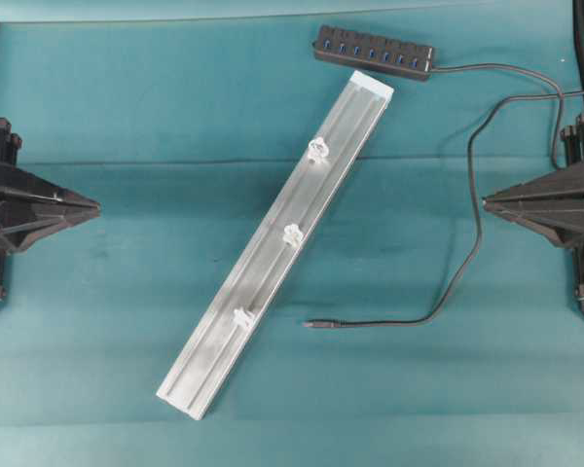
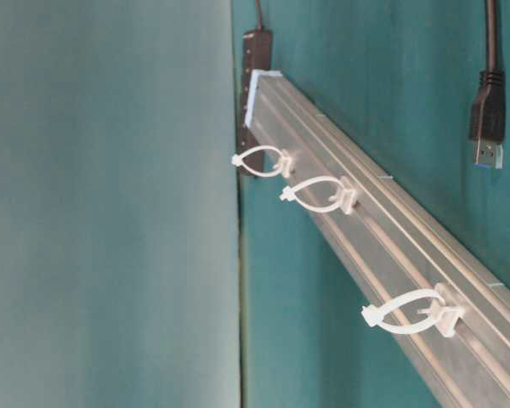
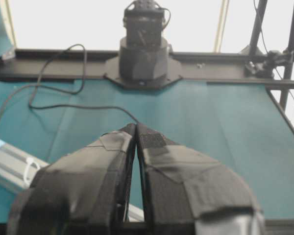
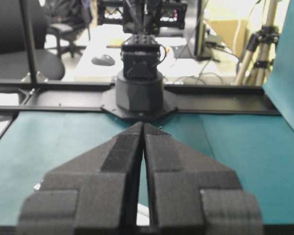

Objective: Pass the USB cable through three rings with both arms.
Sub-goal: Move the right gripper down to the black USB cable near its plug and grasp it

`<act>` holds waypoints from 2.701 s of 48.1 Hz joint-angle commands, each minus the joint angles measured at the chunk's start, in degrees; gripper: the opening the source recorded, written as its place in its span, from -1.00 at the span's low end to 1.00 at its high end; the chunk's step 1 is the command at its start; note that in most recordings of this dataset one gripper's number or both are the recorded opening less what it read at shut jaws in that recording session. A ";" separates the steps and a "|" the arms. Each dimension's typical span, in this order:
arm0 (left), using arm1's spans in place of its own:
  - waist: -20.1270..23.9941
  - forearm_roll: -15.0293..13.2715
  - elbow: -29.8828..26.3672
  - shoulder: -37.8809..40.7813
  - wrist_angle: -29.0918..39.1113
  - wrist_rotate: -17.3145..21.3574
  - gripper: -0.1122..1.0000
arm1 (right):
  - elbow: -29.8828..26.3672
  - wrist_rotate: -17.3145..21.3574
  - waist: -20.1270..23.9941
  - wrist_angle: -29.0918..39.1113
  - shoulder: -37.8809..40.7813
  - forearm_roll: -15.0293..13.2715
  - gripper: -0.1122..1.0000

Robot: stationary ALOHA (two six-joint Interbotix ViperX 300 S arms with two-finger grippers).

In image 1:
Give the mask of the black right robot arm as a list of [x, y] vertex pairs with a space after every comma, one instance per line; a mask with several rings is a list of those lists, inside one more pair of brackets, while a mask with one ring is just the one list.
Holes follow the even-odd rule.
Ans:
[[[584, 1], [573, 3], [574, 46], [584, 87]], [[571, 252], [584, 315], [584, 112], [561, 131], [566, 167], [484, 198], [484, 209]]]

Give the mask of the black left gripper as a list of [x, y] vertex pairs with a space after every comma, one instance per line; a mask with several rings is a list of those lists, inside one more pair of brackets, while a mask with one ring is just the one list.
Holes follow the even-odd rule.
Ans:
[[5, 252], [24, 252], [36, 241], [100, 214], [97, 201], [16, 167], [20, 147], [21, 140], [11, 132], [9, 121], [0, 118], [0, 200], [18, 198], [50, 203], [0, 203], [0, 292]]

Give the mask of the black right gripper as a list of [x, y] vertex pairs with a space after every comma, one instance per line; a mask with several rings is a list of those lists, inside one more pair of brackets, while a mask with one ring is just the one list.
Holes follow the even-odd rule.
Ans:
[[576, 291], [584, 292], [584, 112], [562, 130], [566, 168], [484, 197], [484, 209], [546, 237], [558, 248], [572, 248]]

